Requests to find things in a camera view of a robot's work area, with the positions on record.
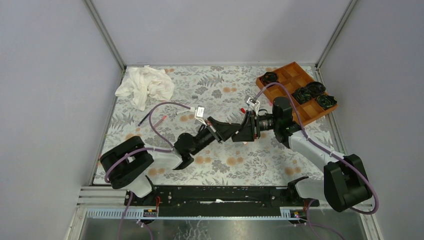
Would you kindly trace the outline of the pink pen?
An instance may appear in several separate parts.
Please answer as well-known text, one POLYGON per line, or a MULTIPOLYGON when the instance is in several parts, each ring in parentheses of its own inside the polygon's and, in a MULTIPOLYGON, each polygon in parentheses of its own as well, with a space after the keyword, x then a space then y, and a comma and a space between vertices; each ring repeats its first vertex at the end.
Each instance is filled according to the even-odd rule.
POLYGON ((163 116, 157 123, 155 123, 154 125, 153 125, 153 127, 154 128, 157 128, 161 123, 163 123, 164 122, 164 120, 167 118, 167 116, 165 115, 165 116, 163 116))

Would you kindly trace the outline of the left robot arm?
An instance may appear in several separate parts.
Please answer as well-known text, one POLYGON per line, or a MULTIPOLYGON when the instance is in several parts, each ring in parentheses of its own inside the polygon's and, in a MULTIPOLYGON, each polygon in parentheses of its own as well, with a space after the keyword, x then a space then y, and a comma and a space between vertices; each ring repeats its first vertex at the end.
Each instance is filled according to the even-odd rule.
POLYGON ((148 206, 155 200, 154 184, 145 172, 148 168, 183 170, 194 161, 194 155, 213 141, 227 141, 246 123, 246 119, 242 123, 228 123, 208 117, 196 135, 182 133, 167 149, 147 146, 140 136, 131 137, 100 157, 104 180, 113 189, 124 189, 148 206))

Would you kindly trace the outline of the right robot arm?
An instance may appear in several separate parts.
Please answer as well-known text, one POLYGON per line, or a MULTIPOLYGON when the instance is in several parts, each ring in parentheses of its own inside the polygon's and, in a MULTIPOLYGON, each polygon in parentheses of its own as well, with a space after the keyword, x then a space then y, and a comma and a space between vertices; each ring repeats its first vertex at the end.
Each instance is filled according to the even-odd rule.
POLYGON ((291 98, 277 97, 273 101, 272 113, 260 115, 260 102, 246 97, 248 110, 241 128, 232 135, 233 142, 252 142, 260 132, 272 130, 276 140, 286 148, 307 158, 323 173, 321 180, 305 178, 294 183, 287 191, 287 201, 293 206, 306 199, 326 201, 333 210, 354 210, 355 206, 378 197, 371 186, 363 162, 356 154, 344 155, 332 151, 309 136, 300 122, 293 120, 291 98))

